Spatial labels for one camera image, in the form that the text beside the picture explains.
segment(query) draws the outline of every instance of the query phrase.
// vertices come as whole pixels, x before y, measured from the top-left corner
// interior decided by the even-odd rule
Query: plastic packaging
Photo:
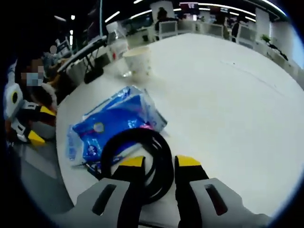
[[[135,86],[125,87],[84,114],[82,121],[69,129],[67,158],[70,165],[97,162],[106,142],[119,132],[136,127],[160,132],[166,124],[147,91]],[[124,145],[116,152],[113,162],[120,161],[139,147],[133,142]]]

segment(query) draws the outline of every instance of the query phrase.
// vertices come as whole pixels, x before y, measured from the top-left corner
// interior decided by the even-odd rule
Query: white pillar
[[[294,31],[289,22],[271,24],[271,42],[276,45],[288,59],[292,59],[294,49]]]
[[[260,40],[261,35],[270,35],[269,14],[259,8],[256,8],[256,39]]]

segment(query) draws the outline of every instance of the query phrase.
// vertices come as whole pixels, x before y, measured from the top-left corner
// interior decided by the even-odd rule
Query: desk
[[[79,50],[75,55],[72,55],[71,58],[68,59],[67,62],[65,62],[59,69],[58,72],[60,73],[61,71],[65,71],[67,69],[67,67],[75,62],[76,60],[79,59],[83,59],[85,57],[87,57],[88,54],[92,53],[94,50],[102,47],[103,45],[103,41],[102,38],[89,43],[87,46],[85,46],[83,49]]]
[[[304,167],[304,91],[270,59],[223,39],[184,34],[149,47],[155,76],[145,87],[168,120],[165,139],[172,155],[194,157],[249,210],[274,216]],[[67,127],[126,85],[105,73],[81,84],[59,106],[57,152],[74,204],[97,180],[67,165]],[[174,191],[173,185],[161,200],[144,206],[141,219],[176,226]]]

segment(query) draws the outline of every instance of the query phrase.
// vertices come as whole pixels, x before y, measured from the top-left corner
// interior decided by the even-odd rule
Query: paper cup
[[[151,51],[148,47],[137,47],[123,54],[126,64],[131,71],[132,80],[142,82],[152,75]]]

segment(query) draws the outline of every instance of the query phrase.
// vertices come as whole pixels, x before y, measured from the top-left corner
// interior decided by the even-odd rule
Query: coiled black cable
[[[129,142],[140,143],[153,157],[153,164],[145,176],[145,181],[151,177],[153,172],[155,173],[152,181],[144,188],[143,204],[153,203],[168,192],[174,179],[171,150],[158,132],[145,128],[134,128],[111,138],[104,146],[101,155],[101,175],[102,177],[111,177],[114,152]]]

